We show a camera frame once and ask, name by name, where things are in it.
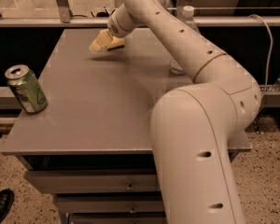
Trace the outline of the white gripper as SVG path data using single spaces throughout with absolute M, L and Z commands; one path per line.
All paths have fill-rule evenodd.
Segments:
M 133 14 L 134 9 L 125 4 L 113 12 L 108 18 L 108 29 L 102 30 L 89 46 L 91 52 L 106 48 L 113 41 L 113 36 L 123 38 L 144 23 Z

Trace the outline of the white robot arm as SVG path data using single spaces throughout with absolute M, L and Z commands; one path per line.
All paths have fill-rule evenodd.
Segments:
M 90 49 L 147 26 L 191 85 L 167 92 L 150 122 L 152 149 L 168 224 L 245 224 L 228 143 L 254 120 L 257 81 L 224 50 L 164 8 L 164 0 L 123 0 Z

